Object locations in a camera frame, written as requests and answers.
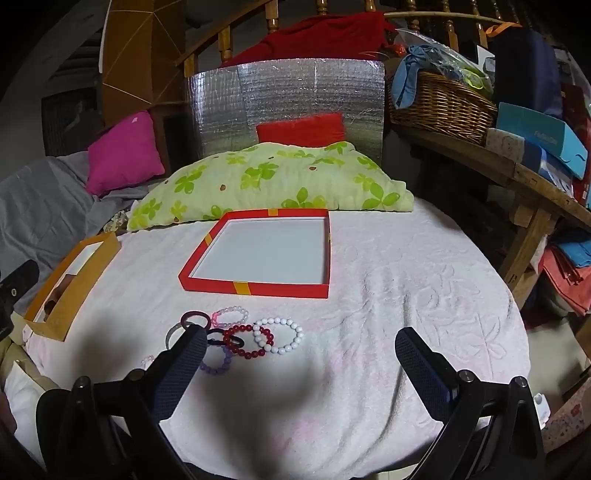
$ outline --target pillow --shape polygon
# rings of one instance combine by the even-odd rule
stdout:
[[[29,452],[37,463],[45,467],[39,439],[37,437],[37,402],[44,390],[29,377],[17,362],[12,363],[12,370],[6,378],[4,393],[10,404],[10,410],[17,421],[15,438]]]
[[[86,190],[99,197],[162,175],[149,113],[135,113],[111,128],[88,147],[88,161]]]
[[[325,147],[345,140],[345,127],[340,113],[319,113],[297,120],[259,124],[256,126],[256,134],[261,143]]]
[[[410,212],[413,194],[347,142],[262,143],[177,170],[132,209],[127,229],[215,220],[229,210],[321,207]]]

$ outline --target stack of boxes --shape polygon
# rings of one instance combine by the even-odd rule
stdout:
[[[562,120],[501,102],[486,147],[539,173],[587,208],[591,206],[587,149]]]

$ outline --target wooden baluster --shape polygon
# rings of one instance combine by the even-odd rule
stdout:
[[[191,53],[183,62],[183,74],[185,78],[192,77],[195,75],[199,69],[197,66],[197,59],[198,55],[195,53]]]
[[[279,7],[277,0],[271,0],[265,4],[265,17],[267,18],[267,30],[269,33],[279,30]]]
[[[328,15],[329,0],[316,0],[316,11],[319,15]]]
[[[492,8],[495,9],[495,17],[497,20],[503,20],[499,6],[496,4],[496,0],[491,0]]]
[[[220,51],[222,61],[232,58],[232,34],[229,25],[217,34],[217,49]]]
[[[517,16],[517,10],[515,9],[515,5],[513,5],[513,2],[511,0],[507,0],[507,5],[509,5],[509,9],[511,10],[511,15],[513,15],[513,22],[521,23],[519,21],[519,17]]]
[[[472,5],[472,14],[480,15],[476,0],[470,0],[470,4]],[[476,22],[476,30],[478,32],[478,40],[480,41],[480,46],[488,48],[488,42],[486,41],[486,33],[484,31],[484,28],[482,28],[482,24],[480,22]]]
[[[431,22],[430,17],[425,18],[425,33],[427,34],[428,37],[431,37],[431,38],[433,38],[433,36],[435,35],[435,33],[433,31],[433,22]]]
[[[415,0],[407,0],[407,10],[409,12],[416,12],[417,11],[417,3]],[[409,18],[407,20],[408,27],[411,30],[420,30],[418,24],[418,18]]]
[[[523,11],[523,18],[525,19],[525,26],[527,28],[534,28],[534,25],[531,22],[531,18],[529,13],[527,12],[527,7],[525,5],[521,5],[522,6],[522,11]]]
[[[451,12],[449,8],[449,0],[441,0],[441,6],[443,7],[444,12]],[[449,38],[449,46],[453,48],[455,51],[458,51],[459,46],[457,43],[456,30],[455,28],[453,28],[453,22],[451,20],[446,20],[445,29],[447,30],[447,37]]]

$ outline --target red blanket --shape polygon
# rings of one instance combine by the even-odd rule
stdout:
[[[311,17],[267,35],[222,66],[278,59],[374,60],[375,54],[364,52],[376,52],[385,47],[386,31],[394,32],[395,28],[382,12]]]

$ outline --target green leaf pillow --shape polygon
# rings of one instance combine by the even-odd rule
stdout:
[[[262,143],[176,171],[135,206],[127,228],[215,220],[231,210],[410,212],[413,203],[403,181],[391,180],[348,142],[324,148]]]

